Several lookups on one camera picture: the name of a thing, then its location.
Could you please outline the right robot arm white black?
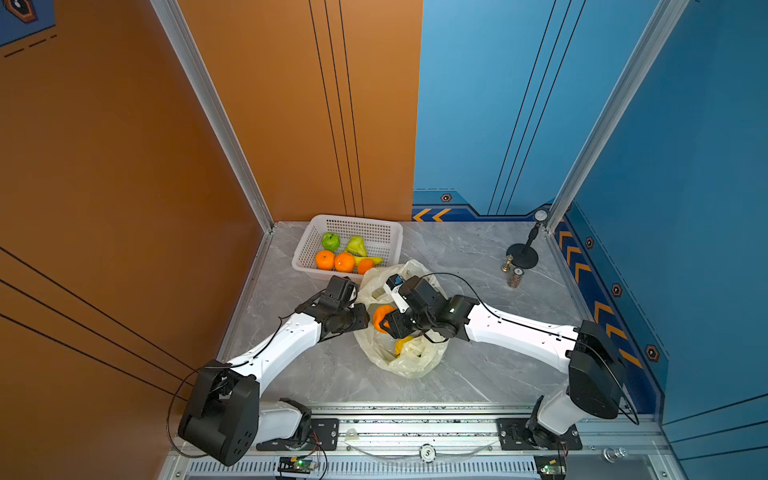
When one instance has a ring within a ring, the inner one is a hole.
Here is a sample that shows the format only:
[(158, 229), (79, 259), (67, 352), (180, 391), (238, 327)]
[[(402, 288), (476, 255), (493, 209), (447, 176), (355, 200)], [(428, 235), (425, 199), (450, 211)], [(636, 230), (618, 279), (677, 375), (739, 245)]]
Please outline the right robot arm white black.
[(585, 418), (639, 420), (625, 393), (626, 365), (608, 335), (594, 322), (548, 324), (492, 308), (477, 295), (445, 297), (427, 276), (390, 276), (384, 283), (393, 309), (378, 315), (377, 330), (394, 339), (438, 334), (441, 341), (486, 343), (526, 355), (565, 374), (558, 390), (540, 397), (523, 428), (537, 449), (563, 447), (569, 429)]

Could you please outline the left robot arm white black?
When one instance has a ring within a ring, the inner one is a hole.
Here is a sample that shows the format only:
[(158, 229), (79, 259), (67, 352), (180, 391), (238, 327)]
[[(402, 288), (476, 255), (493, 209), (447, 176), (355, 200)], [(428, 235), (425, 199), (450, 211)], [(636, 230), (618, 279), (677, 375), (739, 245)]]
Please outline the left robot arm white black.
[(225, 466), (254, 444), (282, 441), (303, 447), (312, 435), (309, 407), (289, 398), (262, 399), (267, 387), (302, 353), (317, 344), (367, 327), (359, 286), (333, 276), (324, 289), (282, 317), (275, 332), (252, 349), (193, 371), (192, 391), (177, 436)]

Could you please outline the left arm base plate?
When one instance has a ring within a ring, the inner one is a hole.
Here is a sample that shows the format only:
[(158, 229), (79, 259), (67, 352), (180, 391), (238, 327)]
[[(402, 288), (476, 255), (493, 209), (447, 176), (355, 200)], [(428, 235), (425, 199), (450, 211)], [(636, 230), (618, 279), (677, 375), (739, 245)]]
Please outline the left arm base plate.
[(260, 452), (310, 451), (319, 445), (325, 452), (335, 451), (340, 438), (338, 418), (316, 418), (310, 422), (305, 441), (276, 439), (256, 445)]

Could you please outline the orange fruit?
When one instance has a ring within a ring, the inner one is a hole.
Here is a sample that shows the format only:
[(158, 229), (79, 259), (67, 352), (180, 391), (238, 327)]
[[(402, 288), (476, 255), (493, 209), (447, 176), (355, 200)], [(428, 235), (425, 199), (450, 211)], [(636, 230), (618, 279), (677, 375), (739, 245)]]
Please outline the orange fruit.
[(341, 252), (334, 258), (334, 269), (337, 272), (353, 273), (356, 268), (355, 256), (347, 252)]
[(397, 312), (397, 309), (392, 305), (382, 305), (378, 307), (375, 310), (373, 317), (374, 328), (381, 333), (389, 334), (390, 327), (387, 316), (393, 312)]
[(322, 250), (315, 255), (315, 264), (319, 270), (333, 271), (335, 269), (335, 254), (329, 250)]

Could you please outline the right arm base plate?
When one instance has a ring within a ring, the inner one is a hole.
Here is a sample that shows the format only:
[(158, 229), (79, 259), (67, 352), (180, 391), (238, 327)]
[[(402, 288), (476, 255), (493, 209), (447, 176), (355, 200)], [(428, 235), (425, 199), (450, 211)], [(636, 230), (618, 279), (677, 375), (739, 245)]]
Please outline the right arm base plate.
[(540, 427), (533, 427), (528, 419), (503, 417), (496, 420), (497, 436), (504, 451), (560, 450), (579, 451), (583, 449), (580, 434), (572, 425), (564, 435)]

